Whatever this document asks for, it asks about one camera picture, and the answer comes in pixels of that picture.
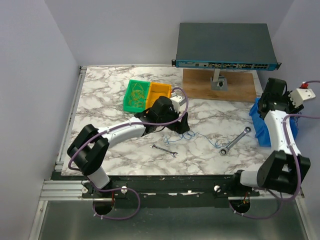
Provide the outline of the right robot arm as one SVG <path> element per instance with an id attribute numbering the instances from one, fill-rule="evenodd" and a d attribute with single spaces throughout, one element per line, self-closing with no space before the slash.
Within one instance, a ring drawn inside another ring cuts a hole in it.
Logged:
<path id="1" fill-rule="evenodd" d="M 310 169 L 308 157 L 302 156 L 290 127 L 290 118 L 298 116 L 303 103 L 316 97 L 307 82 L 286 91 L 287 83 L 278 78 L 269 78 L 257 112 L 269 133 L 272 153 L 257 171 L 239 170 L 230 183 L 230 191 L 241 196 L 249 188 L 274 190 L 295 197 Z"/>

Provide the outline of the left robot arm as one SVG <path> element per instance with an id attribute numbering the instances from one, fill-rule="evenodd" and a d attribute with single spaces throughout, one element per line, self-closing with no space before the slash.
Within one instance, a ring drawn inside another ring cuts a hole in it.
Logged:
<path id="1" fill-rule="evenodd" d="M 187 110 L 180 113 L 170 98 L 160 96 L 152 107 L 136 113 L 123 123 L 105 128 L 88 124 L 67 149 L 70 163 L 76 165 L 69 167 L 88 178 L 99 197 L 107 197 L 111 191 L 110 178 L 102 167 L 107 150 L 127 140 L 154 133 L 158 127 L 168 128 L 178 134 L 188 132 Z"/>

